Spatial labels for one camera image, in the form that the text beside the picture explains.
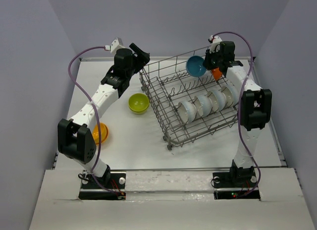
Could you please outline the grey wire dish rack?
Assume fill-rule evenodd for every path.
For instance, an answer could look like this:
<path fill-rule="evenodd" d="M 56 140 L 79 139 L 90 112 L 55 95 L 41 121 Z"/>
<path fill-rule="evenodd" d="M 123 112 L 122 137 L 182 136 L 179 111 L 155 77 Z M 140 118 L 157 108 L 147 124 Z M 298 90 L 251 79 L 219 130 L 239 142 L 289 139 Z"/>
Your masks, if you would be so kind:
<path fill-rule="evenodd" d="M 197 116 L 191 123 L 181 120 L 178 112 L 180 102 L 193 103 L 196 96 L 221 90 L 224 85 L 230 84 L 224 77 L 216 81 L 210 71 L 202 77 L 193 77 L 186 71 L 188 58 L 204 58 L 206 50 L 207 47 L 203 47 L 172 57 L 153 57 L 140 71 L 141 89 L 150 100 L 168 150 L 193 143 L 237 123 L 237 105 L 212 111 L 206 117 Z"/>

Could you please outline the orange bowl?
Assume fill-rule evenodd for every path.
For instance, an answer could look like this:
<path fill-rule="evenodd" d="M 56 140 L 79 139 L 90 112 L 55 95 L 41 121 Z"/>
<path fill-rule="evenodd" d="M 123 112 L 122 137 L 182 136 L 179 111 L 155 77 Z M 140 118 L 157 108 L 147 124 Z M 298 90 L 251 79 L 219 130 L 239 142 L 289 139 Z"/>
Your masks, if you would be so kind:
<path fill-rule="evenodd" d="M 104 123 L 100 123 L 100 131 L 98 130 L 98 126 L 96 125 L 93 130 L 93 139 L 96 145 L 99 145 L 99 138 L 101 137 L 101 143 L 104 143 L 109 135 L 108 127 Z"/>

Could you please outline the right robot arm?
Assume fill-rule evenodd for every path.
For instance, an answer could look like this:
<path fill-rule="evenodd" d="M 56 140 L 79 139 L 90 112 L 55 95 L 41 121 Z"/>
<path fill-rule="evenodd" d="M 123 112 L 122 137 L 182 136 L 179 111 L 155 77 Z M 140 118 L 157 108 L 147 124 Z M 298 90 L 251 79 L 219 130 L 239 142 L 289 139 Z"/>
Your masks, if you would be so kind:
<path fill-rule="evenodd" d="M 234 42 L 214 37 L 210 44 L 210 48 L 206 50 L 204 67 L 208 70 L 219 69 L 239 91 L 237 116 L 240 138 L 229 171 L 213 173 L 211 183 L 216 189 L 238 188 L 245 183 L 256 188 L 260 177 L 256 177 L 255 183 L 251 182 L 255 176 L 255 168 L 258 167 L 254 153 L 258 137 L 270 120 L 272 92 L 257 85 L 242 63 L 235 60 Z"/>

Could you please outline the white bowl red rim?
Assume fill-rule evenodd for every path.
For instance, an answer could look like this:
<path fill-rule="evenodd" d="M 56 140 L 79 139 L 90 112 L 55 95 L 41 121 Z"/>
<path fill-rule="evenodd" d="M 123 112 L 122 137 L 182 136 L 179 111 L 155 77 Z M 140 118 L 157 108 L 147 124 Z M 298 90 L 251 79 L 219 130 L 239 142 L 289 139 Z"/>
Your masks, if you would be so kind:
<path fill-rule="evenodd" d="M 218 81 L 222 77 L 222 72 L 219 70 L 219 68 L 213 69 L 211 73 L 215 81 Z"/>

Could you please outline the white bowl stack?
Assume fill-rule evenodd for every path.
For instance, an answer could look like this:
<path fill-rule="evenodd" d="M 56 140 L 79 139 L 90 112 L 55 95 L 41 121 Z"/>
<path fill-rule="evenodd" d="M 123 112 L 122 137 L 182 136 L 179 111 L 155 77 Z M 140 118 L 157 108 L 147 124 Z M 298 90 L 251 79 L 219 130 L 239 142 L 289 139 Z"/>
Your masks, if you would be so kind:
<path fill-rule="evenodd" d="M 197 115 L 197 109 L 195 105 L 189 101 L 179 102 L 177 111 L 182 122 L 185 124 L 193 122 Z"/>

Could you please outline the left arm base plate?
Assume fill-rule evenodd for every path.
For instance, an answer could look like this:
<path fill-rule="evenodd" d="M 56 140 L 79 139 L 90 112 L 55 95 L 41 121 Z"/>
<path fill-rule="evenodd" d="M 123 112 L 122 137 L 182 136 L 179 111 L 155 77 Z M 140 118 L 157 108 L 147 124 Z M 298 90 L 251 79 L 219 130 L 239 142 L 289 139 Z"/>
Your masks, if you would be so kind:
<path fill-rule="evenodd" d="M 126 172 L 111 172 L 107 184 L 101 180 L 98 183 L 91 174 L 82 171 L 78 174 L 80 182 L 79 199 L 81 200 L 125 200 Z"/>

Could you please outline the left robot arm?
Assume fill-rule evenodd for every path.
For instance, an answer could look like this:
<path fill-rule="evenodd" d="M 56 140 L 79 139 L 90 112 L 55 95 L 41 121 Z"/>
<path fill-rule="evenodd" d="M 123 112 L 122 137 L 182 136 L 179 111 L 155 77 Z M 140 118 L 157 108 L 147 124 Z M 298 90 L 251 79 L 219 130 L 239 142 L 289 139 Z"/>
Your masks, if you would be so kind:
<path fill-rule="evenodd" d="M 79 163 L 102 189 L 110 181 L 109 165 L 100 159 L 101 143 L 96 143 L 93 130 L 101 131 L 100 118 L 127 90 L 132 76 L 150 61 L 150 55 L 134 43 L 128 48 L 114 50 L 114 64 L 101 80 L 96 92 L 90 96 L 69 73 L 75 86 L 88 102 L 70 119 L 61 119 L 57 125 L 57 148 L 61 154 Z"/>

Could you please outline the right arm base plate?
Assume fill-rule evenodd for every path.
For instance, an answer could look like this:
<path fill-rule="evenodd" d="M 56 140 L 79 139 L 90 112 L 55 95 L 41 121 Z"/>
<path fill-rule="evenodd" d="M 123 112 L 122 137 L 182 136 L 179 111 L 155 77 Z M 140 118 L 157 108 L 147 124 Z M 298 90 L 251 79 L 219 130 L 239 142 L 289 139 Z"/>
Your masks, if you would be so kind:
<path fill-rule="evenodd" d="M 233 200 L 233 199 L 258 199 L 260 192 L 256 186 L 257 178 L 255 173 L 252 177 L 243 177 L 241 180 L 233 183 L 228 177 L 229 172 L 215 172 L 212 174 L 211 186 L 215 200 Z"/>

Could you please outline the blue bowl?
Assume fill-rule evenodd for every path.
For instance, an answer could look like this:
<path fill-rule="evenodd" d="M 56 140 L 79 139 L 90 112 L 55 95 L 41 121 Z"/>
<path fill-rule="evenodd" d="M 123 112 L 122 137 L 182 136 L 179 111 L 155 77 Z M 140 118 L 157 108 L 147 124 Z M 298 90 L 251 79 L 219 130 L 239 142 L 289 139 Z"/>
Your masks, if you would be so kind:
<path fill-rule="evenodd" d="M 193 77 L 201 77 L 205 74 L 206 68 L 203 66 L 204 58 L 200 56 L 191 56 L 186 61 L 186 71 Z"/>

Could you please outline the green bowl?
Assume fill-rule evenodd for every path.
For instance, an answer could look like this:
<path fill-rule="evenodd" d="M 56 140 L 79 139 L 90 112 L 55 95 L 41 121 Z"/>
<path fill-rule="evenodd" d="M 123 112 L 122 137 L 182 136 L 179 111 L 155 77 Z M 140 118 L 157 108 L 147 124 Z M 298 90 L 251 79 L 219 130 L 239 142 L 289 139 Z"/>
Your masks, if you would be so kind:
<path fill-rule="evenodd" d="M 131 112 L 136 115 L 144 114 L 150 105 L 147 95 L 142 93 L 136 93 L 130 96 L 128 100 L 128 107 Z"/>

